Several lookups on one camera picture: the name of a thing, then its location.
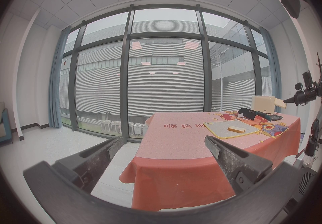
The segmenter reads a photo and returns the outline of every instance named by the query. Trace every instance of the red tablecloth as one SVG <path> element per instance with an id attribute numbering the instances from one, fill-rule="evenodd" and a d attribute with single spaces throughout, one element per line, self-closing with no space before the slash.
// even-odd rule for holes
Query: red tablecloth
<path id="1" fill-rule="evenodd" d="M 204 145 L 212 133 L 204 122 L 235 119 L 236 112 L 155 113 L 141 145 L 119 179 L 133 183 L 132 208 L 157 211 L 204 205 L 234 195 L 214 157 Z M 280 114 L 283 119 L 267 122 L 239 119 L 260 129 L 258 133 L 225 139 L 273 162 L 297 153 L 300 119 Z"/>

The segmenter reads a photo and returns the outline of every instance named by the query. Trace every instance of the white floor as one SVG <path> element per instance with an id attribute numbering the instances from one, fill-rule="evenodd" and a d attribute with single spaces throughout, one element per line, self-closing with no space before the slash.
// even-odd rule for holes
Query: white floor
<path id="1" fill-rule="evenodd" d="M 105 139 L 78 131 L 72 132 L 66 127 L 60 129 L 48 127 L 42 130 L 33 127 L 23 130 L 25 138 L 23 141 L 19 141 L 17 133 L 13 135 L 13 144 L 0 146 L 0 166 L 5 177 L 22 203 L 41 223 L 54 223 L 29 190 L 22 175 L 23 170 L 42 160 L 52 165 L 58 159 L 87 149 Z M 131 207 L 134 184 L 120 182 L 119 176 L 133 159 L 138 148 L 139 144 L 127 143 L 117 152 L 93 189 L 91 193 L 93 196 L 114 204 Z M 322 147 L 318 151 L 321 156 L 315 160 L 312 167 L 316 171 L 322 163 Z M 295 155 L 286 157 L 285 160 L 292 164 Z M 285 216 L 286 213 L 282 211 L 272 223 L 279 223 Z"/>

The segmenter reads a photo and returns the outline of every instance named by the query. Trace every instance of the cutting board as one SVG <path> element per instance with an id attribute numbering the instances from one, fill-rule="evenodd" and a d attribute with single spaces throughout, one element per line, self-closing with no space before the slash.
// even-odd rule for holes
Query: cutting board
<path id="1" fill-rule="evenodd" d="M 248 134 L 256 133 L 259 131 L 258 128 L 248 125 L 244 122 L 241 122 L 239 120 L 229 120 L 229 121 L 218 121 L 218 122 L 204 122 L 204 125 L 207 129 L 210 130 L 211 133 L 215 135 L 215 137 L 220 139 L 226 139 L 226 138 L 236 138 L 245 136 Z M 234 131 L 229 131 L 228 127 L 230 126 L 236 126 L 245 129 L 244 133 L 236 133 Z"/>

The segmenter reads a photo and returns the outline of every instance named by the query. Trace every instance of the blue curtain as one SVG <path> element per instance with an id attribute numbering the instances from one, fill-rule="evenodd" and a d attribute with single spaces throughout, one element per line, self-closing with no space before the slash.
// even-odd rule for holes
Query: blue curtain
<path id="1" fill-rule="evenodd" d="M 271 35 L 268 31 L 262 27 L 260 27 L 260 33 L 263 36 L 263 40 L 265 43 L 265 48 L 267 51 L 268 62 L 270 64 L 271 69 L 271 78 L 272 78 L 272 95 L 276 98 L 282 98 L 282 81 L 281 81 L 281 70 L 280 70 L 280 62 L 277 57 L 277 52 Z M 280 107 L 275 107 L 275 112 L 280 112 Z"/>
<path id="2" fill-rule="evenodd" d="M 62 56 L 64 54 L 67 38 L 69 35 L 70 26 L 65 28 L 58 40 L 54 59 L 51 66 L 51 74 L 49 81 L 48 93 L 48 112 L 49 112 L 49 126 L 61 127 L 62 118 L 59 104 L 59 79 L 62 65 Z"/>

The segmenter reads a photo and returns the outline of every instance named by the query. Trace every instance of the window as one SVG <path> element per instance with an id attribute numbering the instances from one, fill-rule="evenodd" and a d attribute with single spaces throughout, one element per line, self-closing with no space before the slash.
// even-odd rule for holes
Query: window
<path id="1" fill-rule="evenodd" d="M 155 112 L 203 111 L 203 56 L 201 42 L 183 39 L 180 44 L 132 40 L 129 57 L 150 65 L 128 66 L 128 121 L 131 137 L 142 138 L 145 121 Z"/>
<path id="2" fill-rule="evenodd" d="M 69 52 L 70 50 L 74 49 L 74 44 L 76 41 L 76 37 L 78 35 L 78 31 L 79 31 L 79 29 L 76 29 L 75 31 L 69 33 L 64 53 Z"/>
<path id="3" fill-rule="evenodd" d="M 220 37 L 249 46 L 244 26 L 236 21 L 203 12 L 208 36 Z"/>
<path id="4" fill-rule="evenodd" d="M 121 52 L 122 43 L 119 42 L 79 52 L 75 98 L 80 129 L 116 136 L 121 134 L 119 107 Z"/>
<path id="5" fill-rule="evenodd" d="M 82 45 L 124 35 L 128 12 L 102 18 L 86 26 Z"/>
<path id="6" fill-rule="evenodd" d="M 267 54 L 263 36 L 260 33 L 256 32 L 255 30 L 253 30 L 253 29 L 251 29 L 251 30 L 252 30 L 252 34 L 253 34 L 253 37 L 254 37 L 254 40 L 255 40 L 257 50 L 259 50 L 262 53 Z"/>
<path id="7" fill-rule="evenodd" d="M 59 103 L 62 122 L 70 125 L 69 102 L 68 102 L 68 79 L 71 55 L 62 58 L 61 75 L 59 79 Z"/>
<path id="8" fill-rule="evenodd" d="M 255 75 L 250 52 L 209 42 L 212 73 L 212 107 L 215 111 L 251 108 Z"/>
<path id="9" fill-rule="evenodd" d="M 268 59 L 260 57 L 260 71 L 262 75 L 262 95 L 272 96 L 272 77 Z"/>
<path id="10" fill-rule="evenodd" d="M 188 9 L 142 9 L 134 14 L 132 33 L 173 31 L 199 34 L 196 12 Z"/>

